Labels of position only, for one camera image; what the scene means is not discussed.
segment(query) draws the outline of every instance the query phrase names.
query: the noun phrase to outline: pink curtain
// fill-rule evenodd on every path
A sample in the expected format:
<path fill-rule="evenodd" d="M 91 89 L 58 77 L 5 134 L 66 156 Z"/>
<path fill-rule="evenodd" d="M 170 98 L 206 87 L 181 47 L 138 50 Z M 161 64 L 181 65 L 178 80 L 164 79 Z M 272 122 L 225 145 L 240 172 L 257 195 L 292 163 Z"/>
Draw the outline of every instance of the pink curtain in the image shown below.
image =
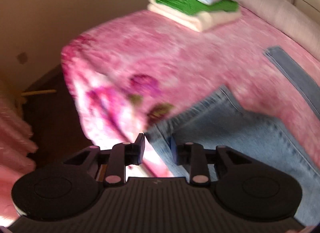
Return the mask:
<path fill-rule="evenodd" d="M 14 183 L 35 169 L 35 163 L 26 157 L 37 146 L 29 140 L 31 127 L 10 108 L 0 95 L 0 226 L 8 226 L 18 214 L 11 200 Z"/>

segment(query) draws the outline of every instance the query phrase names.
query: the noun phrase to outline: ribbed black surface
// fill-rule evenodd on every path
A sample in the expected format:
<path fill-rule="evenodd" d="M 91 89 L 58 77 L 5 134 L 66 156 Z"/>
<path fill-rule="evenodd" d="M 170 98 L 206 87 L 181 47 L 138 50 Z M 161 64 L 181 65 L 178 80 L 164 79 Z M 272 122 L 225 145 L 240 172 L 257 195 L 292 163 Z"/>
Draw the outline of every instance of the ribbed black surface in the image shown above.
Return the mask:
<path fill-rule="evenodd" d="M 207 189 L 189 186 L 184 178 L 130 178 L 121 188 L 105 190 L 85 213 L 63 221 L 20 218 L 13 233 L 284 233 L 302 229 L 294 219 L 257 223 L 222 209 Z"/>

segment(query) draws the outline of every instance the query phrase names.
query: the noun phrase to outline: round black pad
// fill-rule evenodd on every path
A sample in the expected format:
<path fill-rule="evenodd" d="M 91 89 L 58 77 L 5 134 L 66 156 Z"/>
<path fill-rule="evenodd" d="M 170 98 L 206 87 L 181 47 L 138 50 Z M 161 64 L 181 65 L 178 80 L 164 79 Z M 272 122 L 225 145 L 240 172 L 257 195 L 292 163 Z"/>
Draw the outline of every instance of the round black pad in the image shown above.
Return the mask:
<path fill-rule="evenodd" d="M 12 189 L 16 207 L 36 220 L 59 220 L 76 215 L 97 198 L 98 183 L 73 165 L 55 165 L 31 172 Z"/>
<path fill-rule="evenodd" d="M 218 199 L 241 217 L 276 221 L 292 216 L 302 190 L 291 176 L 265 165 L 241 165 L 217 182 Z"/>

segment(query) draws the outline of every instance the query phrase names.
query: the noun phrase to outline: pink blanket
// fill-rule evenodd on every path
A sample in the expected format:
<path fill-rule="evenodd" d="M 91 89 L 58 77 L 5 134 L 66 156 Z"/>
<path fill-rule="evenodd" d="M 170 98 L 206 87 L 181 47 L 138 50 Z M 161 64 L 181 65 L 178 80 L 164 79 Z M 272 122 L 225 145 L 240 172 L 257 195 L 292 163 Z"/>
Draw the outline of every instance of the pink blanket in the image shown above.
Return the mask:
<path fill-rule="evenodd" d="M 242 13 L 236 22 L 197 33 L 140 11 L 73 40 L 62 65 L 86 136 L 103 149 L 132 141 L 225 84 L 245 109 L 281 119 L 320 166 L 320 121 L 263 51 L 281 46 L 318 85 L 320 63 L 252 12 Z M 151 148 L 145 158 L 163 168 Z"/>

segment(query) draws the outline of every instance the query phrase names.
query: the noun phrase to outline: gray strap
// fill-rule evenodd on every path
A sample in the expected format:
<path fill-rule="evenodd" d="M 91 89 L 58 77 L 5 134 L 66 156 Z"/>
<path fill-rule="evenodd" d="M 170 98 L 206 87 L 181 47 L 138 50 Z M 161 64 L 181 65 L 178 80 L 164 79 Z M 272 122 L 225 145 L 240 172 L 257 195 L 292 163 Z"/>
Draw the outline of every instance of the gray strap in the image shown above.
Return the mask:
<path fill-rule="evenodd" d="M 320 120 L 320 88 L 312 77 L 279 46 L 268 48 L 264 54 L 294 85 Z"/>

